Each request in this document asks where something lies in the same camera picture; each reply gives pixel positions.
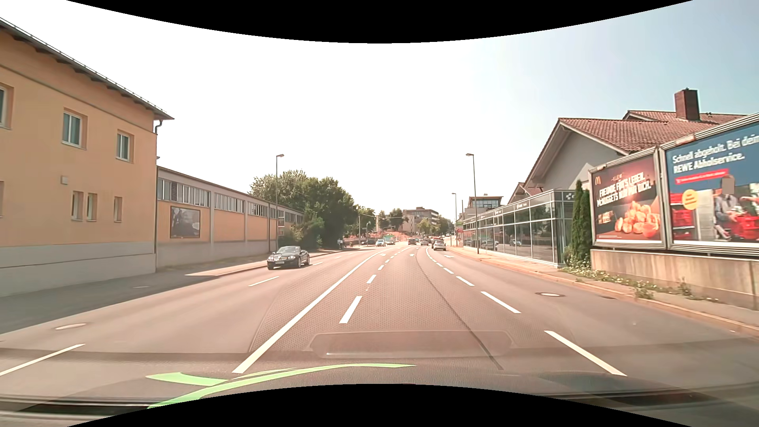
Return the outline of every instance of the chimney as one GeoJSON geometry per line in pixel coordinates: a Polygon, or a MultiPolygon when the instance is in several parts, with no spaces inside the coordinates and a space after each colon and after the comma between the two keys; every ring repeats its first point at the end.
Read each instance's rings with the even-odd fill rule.
{"type": "Polygon", "coordinates": [[[698,111],[698,92],[685,88],[675,93],[675,116],[678,119],[700,121],[701,114],[698,111]]]}

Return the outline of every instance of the red tile roof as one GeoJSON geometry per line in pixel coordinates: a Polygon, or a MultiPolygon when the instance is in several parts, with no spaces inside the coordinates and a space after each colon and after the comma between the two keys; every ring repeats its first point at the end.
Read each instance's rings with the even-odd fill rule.
{"type": "Polygon", "coordinates": [[[648,122],[560,118],[559,121],[628,152],[644,150],[718,125],[715,122],[688,122],[679,119],[648,122]]]}
{"type": "MultiPolygon", "coordinates": [[[[630,110],[628,113],[632,113],[635,115],[642,115],[643,117],[648,117],[649,119],[653,120],[660,120],[662,122],[684,122],[684,119],[678,119],[675,116],[674,111],[649,111],[644,109],[638,109],[638,110],[630,110]]],[[[701,121],[702,122],[709,122],[715,125],[721,125],[723,123],[731,122],[735,119],[740,119],[741,117],[745,117],[745,114],[722,114],[722,113],[710,113],[710,112],[702,112],[701,113],[701,121]]]]}

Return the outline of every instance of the solid white line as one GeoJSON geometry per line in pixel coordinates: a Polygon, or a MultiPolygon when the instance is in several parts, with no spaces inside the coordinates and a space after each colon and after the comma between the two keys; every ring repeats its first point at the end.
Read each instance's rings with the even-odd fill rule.
{"type": "Polygon", "coordinates": [[[503,305],[503,306],[504,306],[504,307],[506,307],[506,308],[507,308],[509,311],[511,311],[511,312],[514,312],[514,313],[516,313],[516,314],[518,314],[518,315],[519,315],[519,314],[521,314],[521,313],[520,313],[520,312],[519,312],[519,311],[518,311],[516,308],[514,308],[514,307],[511,307],[509,304],[506,304],[505,302],[501,301],[500,299],[497,299],[495,296],[492,296],[492,295],[490,295],[489,293],[487,293],[487,292],[485,292],[485,291],[483,291],[483,290],[482,290],[482,291],[480,291],[480,292],[481,292],[483,295],[485,295],[486,297],[488,297],[488,298],[492,299],[493,301],[495,301],[495,302],[498,302],[500,305],[503,305]]]}
{"type": "Polygon", "coordinates": [[[57,351],[57,352],[55,352],[55,353],[50,353],[50,354],[48,354],[47,356],[42,356],[42,357],[40,357],[39,359],[34,359],[34,360],[31,360],[31,361],[29,361],[29,362],[26,362],[26,363],[22,363],[22,364],[20,364],[19,366],[16,366],[16,367],[13,367],[13,368],[10,368],[10,369],[5,369],[3,372],[0,372],[0,377],[1,377],[1,376],[3,376],[3,375],[5,375],[5,374],[10,374],[11,372],[13,372],[13,371],[17,371],[17,370],[19,370],[19,369],[21,369],[21,368],[26,368],[26,367],[27,367],[27,366],[29,366],[29,365],[32,365],[32,364],[34,364],[34,363],[37,363],[37,362],[41,362],[41,361],[43,361],[43,360],[45,360],[45,359],[50,359],[51,357],[53,357],[53,356],[57,356],[57,355],[59,355],[59,354],[61,354],[61,353],[65,353],[65,352],[67,352],[68,350],[73,350],[73,349],[76,349],[76,348],[78,348],[78,347],[81,347],[81,346],[83,346],[83,345],[84,345],[84,344],[77,344],[77,345],[75,345],[75,346],[70,346],[70,347],[68,347],[68,348],[65,348],[65,349],[63,349],[63,350],[58,350],[58,351],[57,351]]]}
{"type": "Polygon", "coordinates": [[[263,283],[263,282],[268,282],[269,280],[274,280],[274,279],[276,279],[277,277],[279,277],[279,276],[274,276],[274,277],[272,277],[272,278],[270,278],[270,279],[261,280],[260,282],[256,282],[256,283],[254,283],[254,284],[252,284],[252,285],[248,285],[248,287],[250,287],[250,286],[256,286],[256,285],[259,285],[259,284],[261,284],[261,283],[263,283]]]}
{"type": "Polygon", "coordinates": [[[343,282],[343,280],[347,279],[348,276],[353,274],[354,271],[358,270],[358,268],[362,265],[364,265],[365,262],[369,261],[373,257],[377,256],[379,252],[377,252],[374,255],[371,255],[367,259],[360,262],[356,267],[353,267],[353,270],[350,270],[346,275],[344,275],[340,280],[335,282],[334,285],[330,286],[326,291],[324,291],[323,294],[319,296],[319,298],[316,298],[312,303],[310,303],[306,308],[303,309],[300,313],[298,313],[294,318],[292,318],[285,326],[282,327],[279,331],[277,331],[274,335],[272,335],[268,340],[266,340],[265,343],[263,343],[256,351],[251,353],[250,356],[247,357],[237,368],[235,368],[232,373],[235,374],[244,374],[245,371],[250,368],[251,365],[253,365],[271,346],[274,345],[274,343],[279,340],[279,338],[282,337],[287,331],[290,330],[291,327],[295,326],[295,324],[303,318],[316,304],[319,303],[324,297],[329,295],[330,292],[332,292],[333,289],[335,289],[340,283],[343,282]]]}
{"type": "Polygon", "coordinates": [[[358,305],[359,301],[361,301],[360,295],[357,296],[356,299],[353,300],[353,302],[351,303],[351,306],[348,307],[348,310],[342,316],[342,319],[340,319],[340,323],[348,323],[348,320],[350,320],[351,315],[353,315],[353,312],[356,310],[356,306],[358,305]]]}
{"type": "Polygon", "coordinates": [[[462,282],[466,283],[466,284],[467,284],[467,285],[469,285],[469,286],[474,286],[473,284],[471,284],[471,283],[469,283],[468,281],[466,281],[465,279],[463,279],[461,276],[456,276],[456,278],[457,278],[457,279],[459,279],[460,281],[462,281],[462,282]]]}
{"type": "Polygon", "coordinates": [[[551,337],[556,338],[557,340],[561,341],[564,345],[569,347],[570,349],[576,351],[577,353],[580,353],[581,355],[585,356],[588,360],[595,363],[596,365],[599,365],[601,368],[606,369],[610,374],[614,375],[621,375],[623,377],[626,377],[627,375],[623,374],[621,371],[619,371],[617,368],[611,366],[610,364],[604,362],[601,359],[598,359],[596,356],[593,356],[592,354],[588,353],[584,349],[582,349],[577,344],[571,342],[570,340],[567,340],[566,338],[562,337],[561,335],[557,334],[554,331],[543,331],[546,334],[549,334],[551,337]]]}

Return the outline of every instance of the curb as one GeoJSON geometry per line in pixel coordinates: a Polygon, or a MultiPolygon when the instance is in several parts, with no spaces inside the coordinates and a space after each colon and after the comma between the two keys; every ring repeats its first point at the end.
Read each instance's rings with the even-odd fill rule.
{"type": "MultiPolygon", "coordinates": [[[[341,252],[341,251],[327,252],[327,253],[324,253],[324,254],[316,254],[316,255],[311,255],[311,257],[312,258],[316,258],[316,257],[320,257],[322,255],[332,255],[332,254],[335,254],[337,252],[341,252]]],[[[224,277],[224,276],[229,276],[230,274],[243,273],[245,271],[256,270],[257,268],[264,268],[265,266],[266,266],[266,264],[264,264],[264,265],[257,265],[256,267],[247,267],[247,268],[243,268],[242,270],[235,270],[235,271],[230,271],[229,273],[217,274],[214,277],[224,277]]]]}
{"type": "Polygon", "coordinates": [[[540,277],[541,279],[550,280],[556,283],[571,285],[579,289],[590,290],[591,292],[606,294],[608,296],[614,296],[615,298],[621,298],[628,302],[635,302],[638,304],[646,305],[648,307],[658,308],[660,310],[664,310],[665,312],[670,312],[675,315],[681,315],[686,318],[694,319],[697,321],[703,321],[705,323],[712,324],[719,327],[724,327],[724,328],[729,329],[731,332],[739,332],[739,333],[743,333],[743,334],[747,334],[747,335],[751,335],[753,337],[759,338],[759,327],[752,326],[750,324],[745,324],[739,321],[730,320],[728,318],[721,318],[719,316],[710,315],[708,313],[696,312],[695,310],[691,310],[689,308],[678,307],[677,305],[667,304],[666,302],[656,301],[654,299],[640,299],[628,293],[622,293],[620,291],[607,289],[601,286],[592,285],[590,283],[575,282],[574,280],[564,279],[561,277],[554,277],[554,276],[550,276],[549,274],[539,273],[537,271],[530,271],[530,270],[525,270],[518,267],[507,266],[504,264],[488,262],[488,260],[482,260],[476,257],[472,257],[464,251],[456,251],[456,252],[458,252],[460,255],[465,256],[467,258],[479,260],[480,262],[484,262],[486,264],[493,265],[495,267],[500,267],[500,268],[504,268],[506,270],[511,270],[511,271],[517,271],[519,273],[530,274],[531,276],[540,277]]]}

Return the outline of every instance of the orange building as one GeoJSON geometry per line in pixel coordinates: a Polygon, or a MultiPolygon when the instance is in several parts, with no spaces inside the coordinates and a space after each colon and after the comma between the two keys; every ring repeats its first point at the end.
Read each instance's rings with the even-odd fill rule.
{"type": "Polygon", "coordinates": [[[155,271],[163,120],[0,20],[0,296],[155,271]]]}

